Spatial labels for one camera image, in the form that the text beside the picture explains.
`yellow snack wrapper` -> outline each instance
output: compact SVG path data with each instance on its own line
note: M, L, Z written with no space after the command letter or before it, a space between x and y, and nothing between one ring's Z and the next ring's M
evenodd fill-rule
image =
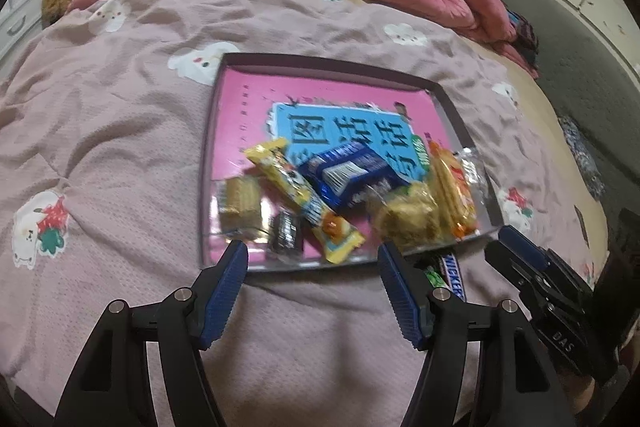
M450 150L430 141L429 152L436 201L443 207L441 215L453 236L462 239L478 228L476 206L465 173Z
M335 214L289 163L283 152L287 145L286 138L278 138L251 147L244 155L300 207L302 215L311 223L327 261L341 263L354 248L364 243L364 236L346 219Z

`gray rug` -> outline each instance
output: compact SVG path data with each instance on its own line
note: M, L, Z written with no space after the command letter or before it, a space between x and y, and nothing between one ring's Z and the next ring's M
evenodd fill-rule
M606 191L610 230L624 206L640 214L640 92L593 33L556 0L503 0L540 40L541 87L558 115L572 117Z

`white cabinet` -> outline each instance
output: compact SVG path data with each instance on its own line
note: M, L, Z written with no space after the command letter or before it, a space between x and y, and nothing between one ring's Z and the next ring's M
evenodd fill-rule
M0 10L0 69L20 50L25 35L42 29L42 0L8 0Z
M623 0L583 0L580 14L640 74L640 28Z

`snack package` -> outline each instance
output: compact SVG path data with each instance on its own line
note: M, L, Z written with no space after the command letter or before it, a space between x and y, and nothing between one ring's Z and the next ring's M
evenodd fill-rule
M286 146L287 139L278 138L251 147L244 154L264 172L269 181L300 207L302 215L311 223L327 261L341 263L354 248L364 243L364 237L346 219L337 216L287 161L283 152Z
M440 273L449 289L455 293L463 302L466 302L465 285L462 282L462 270L458 263L458 258L452 252L440 256L438 261Z
M449 288L447 283L444 282L442 275L440 275L433 266L428 266L424 270L424 274L427 276L427 279L429 279L429 282L434 288Z
M475 147L465 147L462 151L456 152L455 157L460 162L465 173L466 183L471 191L475 190L479 196L489 197L489 184L484 173L484 164L480 158L480 153Z
M295 212L281 210L271 220L269 249L273 254L290 264L303 256L302 219Z
M438 206L425 183L411 183L383 198L371 191L367 211L373 230L384 241L393 241L400 251L442 242Z
M334 210L364 202L367 187L386 194L409 184L382 156L356 141L312 156L298 169Z
M431 155L431 186L436 201L442 208L446 228L456 239L473 233L478 227L476 206L465 174L450 150L434 141L429 142Z
M253 176L237 176L218 186L218 215L223 233L240 229L260 229L262 190Z

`clear plastic wrapper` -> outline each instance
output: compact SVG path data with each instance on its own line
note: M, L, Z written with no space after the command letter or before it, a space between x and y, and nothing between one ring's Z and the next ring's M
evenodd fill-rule
M402 252L443 241L438 205L425 183L414 182L384 196L370 189L367 212L380 239L393 241Z
M440 206L442 221L451 235L460 240L478 228L476 205L465 173L450 150L430 141L429 152L430 185Z
M478 149L465 147L463 150L456 152L455 157L460 162L460 166L462 166L469 189L476 191L483 200L488 198L489 185L486 180L484 163L482 163Z

